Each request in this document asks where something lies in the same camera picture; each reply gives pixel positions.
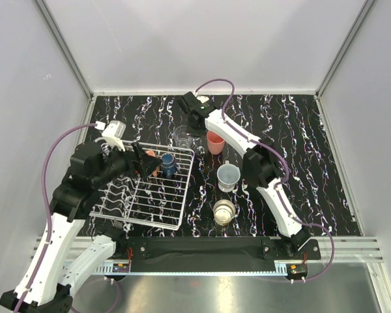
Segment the salmon ceramic mug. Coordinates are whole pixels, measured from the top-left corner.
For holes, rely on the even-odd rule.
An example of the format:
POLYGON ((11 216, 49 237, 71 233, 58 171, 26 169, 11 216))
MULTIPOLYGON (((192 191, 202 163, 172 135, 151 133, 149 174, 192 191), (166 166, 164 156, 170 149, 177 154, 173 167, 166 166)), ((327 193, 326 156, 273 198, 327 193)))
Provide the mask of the salmon ceramic mug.
POLYGON ((145 153, 150 156, 149 163, 145 167, 147 174, 151 174, 153 177, 158 177, 158 174, 161 170, 161 165, 158 162, 160 159, 153 150, 148 150, 145 153))

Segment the dark blue glass mug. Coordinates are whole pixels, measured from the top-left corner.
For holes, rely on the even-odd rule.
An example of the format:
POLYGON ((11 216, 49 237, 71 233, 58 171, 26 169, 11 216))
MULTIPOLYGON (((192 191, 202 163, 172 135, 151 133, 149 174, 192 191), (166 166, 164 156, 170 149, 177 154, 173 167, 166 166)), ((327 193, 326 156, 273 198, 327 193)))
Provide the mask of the dark blue glass mug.
POLYGON ((177 165, 176 165, 176 158, 171 153, 164 153, 161 156, 161 168, 162 173, 168 178, 172 178, 173 175, 175 175, 177 171, 177 165))

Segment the clear glass tumbler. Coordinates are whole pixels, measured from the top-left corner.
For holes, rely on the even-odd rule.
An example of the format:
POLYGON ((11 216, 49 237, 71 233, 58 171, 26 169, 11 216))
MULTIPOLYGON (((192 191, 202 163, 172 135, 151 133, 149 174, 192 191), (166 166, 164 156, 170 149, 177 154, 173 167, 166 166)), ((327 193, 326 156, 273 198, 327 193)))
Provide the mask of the clear glass tumbler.
POLYGON ((190 149, 193 144, 193 137, 187 132, 186 126, 178 126, 173 131, 173 141, 175 147, 190 149))

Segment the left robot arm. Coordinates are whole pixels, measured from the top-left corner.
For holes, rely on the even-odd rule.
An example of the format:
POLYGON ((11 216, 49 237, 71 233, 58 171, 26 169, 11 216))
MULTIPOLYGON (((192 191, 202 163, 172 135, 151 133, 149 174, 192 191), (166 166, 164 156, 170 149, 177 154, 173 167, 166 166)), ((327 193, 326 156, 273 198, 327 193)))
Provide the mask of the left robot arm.
POLYGON ((13 312, 69 312, 97 266, 108 258, 122 258, 127 251, 125 232, 110 226, 68 268, 63 267, 99 199, 99 189, 120 176, 145 179, 160 165, 161 160, 148 155, 138 142, 130 150, 114 147, 108 154, 96 142, 78 145, 61 184, 46 200, 50 215, 35 256, 18 286, 2 294, 0 305, 13 312))

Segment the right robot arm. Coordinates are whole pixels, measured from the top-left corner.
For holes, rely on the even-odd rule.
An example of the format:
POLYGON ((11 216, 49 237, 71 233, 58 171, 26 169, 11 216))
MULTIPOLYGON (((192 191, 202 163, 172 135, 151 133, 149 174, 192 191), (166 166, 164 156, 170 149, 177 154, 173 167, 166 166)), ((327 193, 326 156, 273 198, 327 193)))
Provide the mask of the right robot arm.
POLYGON ((204 96, 188 92, 177 100, 187 115, 190 134, 211 131, 224 139, 242 157, 241 175, 256 189, 273 214, 281 237, 280 250, 297 259, 306 250, 310 234, 294 212, 282 186, 278 163, 283 158, 260 137, 236 124, 219 105, 204 96))

